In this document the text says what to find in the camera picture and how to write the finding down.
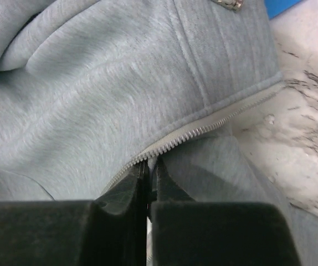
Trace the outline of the grey zip-up jacket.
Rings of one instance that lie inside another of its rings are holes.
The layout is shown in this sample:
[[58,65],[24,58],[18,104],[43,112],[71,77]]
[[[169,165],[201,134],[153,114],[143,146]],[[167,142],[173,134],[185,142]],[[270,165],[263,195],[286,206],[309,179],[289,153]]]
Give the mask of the grey zip-up jacket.
[[0,201],[93,200],[163,154],[197,201],[279,207],[318,265],[318,218],[229,123],[281,85],[263,1],[0,1]]

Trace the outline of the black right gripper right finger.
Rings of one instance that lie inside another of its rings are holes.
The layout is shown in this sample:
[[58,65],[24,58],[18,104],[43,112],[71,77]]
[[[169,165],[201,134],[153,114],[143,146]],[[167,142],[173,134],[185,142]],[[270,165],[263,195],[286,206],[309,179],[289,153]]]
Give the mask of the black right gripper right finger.
[[179,188],[162,160],[153,175],[153,265],[300,265],[288,224],[275,206],[197,202]]

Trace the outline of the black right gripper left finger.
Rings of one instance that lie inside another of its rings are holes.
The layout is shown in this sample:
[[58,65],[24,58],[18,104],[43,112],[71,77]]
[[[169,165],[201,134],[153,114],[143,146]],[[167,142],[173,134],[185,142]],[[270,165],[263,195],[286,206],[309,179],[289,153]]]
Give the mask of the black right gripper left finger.
[[0,202],[0,265],[145,265],[148,167],[90,201]]

